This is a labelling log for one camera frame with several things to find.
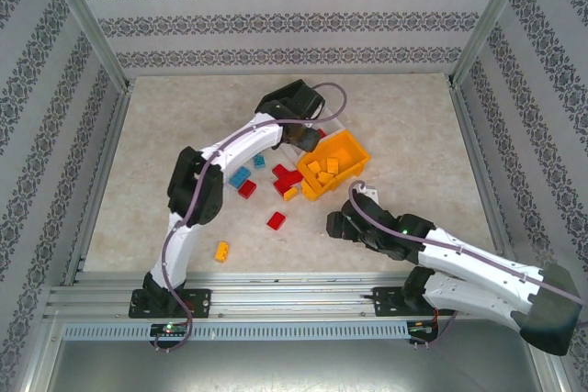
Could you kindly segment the large red lego brick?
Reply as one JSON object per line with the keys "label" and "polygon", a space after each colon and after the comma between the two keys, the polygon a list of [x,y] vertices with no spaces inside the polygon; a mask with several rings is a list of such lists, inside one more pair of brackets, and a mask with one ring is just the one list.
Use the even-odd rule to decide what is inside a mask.
{"label": "large red lego brick", "polygon": [[290,180],[276,180],[273,183],[273,186],[277,190],[277,192],[283,196],[286,191],[288,191],[291,187],[294,187],[298,183],[300,183],[303,179],[302,174],[296,170],[292,171],[292,178]]}

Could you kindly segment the light blue lego brick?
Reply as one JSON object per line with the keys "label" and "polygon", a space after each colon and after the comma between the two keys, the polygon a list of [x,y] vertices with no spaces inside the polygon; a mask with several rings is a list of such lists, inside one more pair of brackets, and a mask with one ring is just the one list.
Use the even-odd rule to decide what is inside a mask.
{"label": "light blue lego brick", "polygon": [[229,185],[239,190],[251,176],[251,171],[244,166],[239,167],[230,177]]}

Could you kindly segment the white plastic bin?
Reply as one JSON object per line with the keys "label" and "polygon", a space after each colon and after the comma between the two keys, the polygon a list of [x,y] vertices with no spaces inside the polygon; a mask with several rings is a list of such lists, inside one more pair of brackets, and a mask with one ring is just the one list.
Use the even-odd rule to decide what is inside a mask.
{"label": "white plastic bin", "polygon": [[[339,132],[345,130],[345,126],[341,123],[339,118],[333,118],[323,123],[311,123],[310,121],[307,121],[304,126],[315,130],[322,129],[327,136],[321,139],[320,142],[328,140]],[[271,148],[270,150],[275,151],[276,153],[280,153],[284,159],[294,165],[296,165],[298,161],[306,154],[306,152],[302,149],[291,144],[284,143],[280,144],[276,148]]]}

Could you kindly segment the orange plastic bin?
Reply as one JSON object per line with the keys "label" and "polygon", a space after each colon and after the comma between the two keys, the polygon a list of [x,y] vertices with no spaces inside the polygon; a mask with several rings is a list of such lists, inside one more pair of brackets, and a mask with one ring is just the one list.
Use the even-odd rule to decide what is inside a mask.
{"label": "orange plastic bin", "polygon": [[[339,174],[326,185],[321,185],[317,174],[308,168],[310,162],[318,162],[321,172],[326,172],[326,159],[337,158]],[[329,191],[334,191],[343,182],[352,177],[358,177],[371,159],[367,151],[360,145],[353,134],[344,130],[328,140],[319,142],[314,151],[306,153],[297,163],[297,169],[302,174],[301,192],[310,201],[315,201]]]}

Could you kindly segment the grey metal panel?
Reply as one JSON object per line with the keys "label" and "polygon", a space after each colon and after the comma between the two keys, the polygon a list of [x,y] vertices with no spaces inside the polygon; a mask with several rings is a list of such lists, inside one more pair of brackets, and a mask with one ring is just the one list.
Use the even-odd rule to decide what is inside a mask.
{"label": "grey metal panel", "polygon": [[66,342],[48,392],[543,392],[525,352],[400,341]]}

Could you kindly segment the aluminium side rail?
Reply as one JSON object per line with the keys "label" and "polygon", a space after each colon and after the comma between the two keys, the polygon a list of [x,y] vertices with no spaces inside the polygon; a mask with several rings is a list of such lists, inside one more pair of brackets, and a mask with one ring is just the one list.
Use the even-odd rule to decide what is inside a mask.
{"label": "aluminium side rail", "polygon": [[65,286],[70,286],[74,283],[79,264],[85,258],[91,244],[134,85],[135,81],[131,80],[125,90],[120,93],[117,104],[112,108],[102,149],[97,158],[96,171],[93,174],[82,217],[73,238],[73,248],[69,254],[65,273],[63,274],[62,284]]}
{"label": "aluminium side rail", "polygon": [[481,204],[494,248],[502,257],[513,259],[515,255],[508,237],[507,228],[504,226],[500,209],[492,191],[490,176],[486,170],[480,144],[478,143],[476,132],[471,123],[465,101],[459,90],[452,85],[449,86],[449,93],[469,157],[474,181],[481,198]]}

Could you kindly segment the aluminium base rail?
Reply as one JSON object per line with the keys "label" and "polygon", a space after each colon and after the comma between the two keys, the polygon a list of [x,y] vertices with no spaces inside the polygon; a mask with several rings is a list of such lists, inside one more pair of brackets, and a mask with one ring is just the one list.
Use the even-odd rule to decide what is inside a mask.
{"label": "aluminium base rail", "polygon": [[[187,288],[208,289],[210,321],[374,320],[372,289],[402,286],[407,272],[190,273]],[[63,322],[123,321],[142,273],[82,272],[49,291],[42,318]]]}

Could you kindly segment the aluminium frame post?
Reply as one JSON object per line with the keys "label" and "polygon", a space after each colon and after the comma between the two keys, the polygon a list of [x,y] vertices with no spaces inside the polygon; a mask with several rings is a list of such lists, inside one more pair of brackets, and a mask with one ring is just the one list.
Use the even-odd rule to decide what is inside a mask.
{"label": "aluminium frame post", "polygon": [[454,89],[457,89],[465,81],[469,69],[475,62],[507,3],[508,0],[489,0],[458,59],[455,69],[449,75],[449,82]]}
{"label": "aluminium frame post", "polygon": [[86,0],[65,0],[81,30],[86,34],[97,57],[119,90],[129,88],[130,79],[110,47],[106,35]]}

